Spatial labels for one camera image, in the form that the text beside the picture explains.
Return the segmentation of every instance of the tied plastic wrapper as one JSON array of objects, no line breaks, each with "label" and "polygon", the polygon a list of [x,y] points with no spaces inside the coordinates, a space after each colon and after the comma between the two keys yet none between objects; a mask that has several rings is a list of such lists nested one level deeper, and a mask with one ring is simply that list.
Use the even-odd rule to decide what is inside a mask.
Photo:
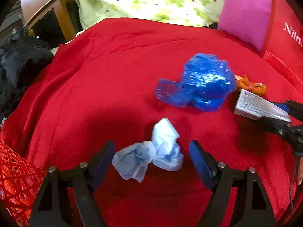
[{"label": "tied plastic wrapper", "polygon": [[152,141],[135,143],[118,151],[112,164],[123,179],[134,178],[142,182],[149,163],[167,171],[181,169],[183,154],[176,143],[178,132],[168,119],[161,119],[155,124]]},{"label": "tied plastic wrapper", "polygon": [[216,55],[199,53],[184,65],[180,82],[159,79],[155,95],[176,107],[190,105],[213,112],[235,90],[236,80],[227,61],[219,60]]}]

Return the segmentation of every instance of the black garbage bag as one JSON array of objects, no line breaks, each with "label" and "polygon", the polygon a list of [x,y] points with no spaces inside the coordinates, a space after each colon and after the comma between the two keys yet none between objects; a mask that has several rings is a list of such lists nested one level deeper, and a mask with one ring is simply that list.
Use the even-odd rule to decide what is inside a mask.
[{"label": "black garbage bag", "polygon": [[0,46],[0,122],[18,106],[23,94],[39,72],[51,63],[48,44],[28,36],[28,28],[13,31]]}]

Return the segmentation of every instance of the nilma lettering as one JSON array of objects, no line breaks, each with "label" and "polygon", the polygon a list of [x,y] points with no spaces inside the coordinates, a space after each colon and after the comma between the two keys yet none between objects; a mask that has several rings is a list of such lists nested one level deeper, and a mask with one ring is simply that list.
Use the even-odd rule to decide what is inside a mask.
[{"label": "nilma lettering", "polygon": [[303,39],[300,36],[297,36],[297,32],[285,22],[284,31],[287,31],[288,34],[296,40],[296,42],[303,48]]}]

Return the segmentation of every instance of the human hand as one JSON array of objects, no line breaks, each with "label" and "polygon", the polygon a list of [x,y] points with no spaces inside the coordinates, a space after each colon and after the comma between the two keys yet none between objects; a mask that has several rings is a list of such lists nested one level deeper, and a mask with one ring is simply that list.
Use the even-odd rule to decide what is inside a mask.
[{"label": "human hand", "polygon": [[303,180],[303,158],[300,158],[298,170],[297,170],[297,182],[298,185],[302,183]]}]

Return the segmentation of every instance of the red plastic basket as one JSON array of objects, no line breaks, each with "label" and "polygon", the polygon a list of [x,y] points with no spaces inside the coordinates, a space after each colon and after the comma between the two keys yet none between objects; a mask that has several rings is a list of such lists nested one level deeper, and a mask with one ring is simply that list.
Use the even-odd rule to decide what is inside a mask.
[{"label": "red plastic basket", "polygon": [[0,140],[0,199],[19,226],[28,226],[45,175]]}]

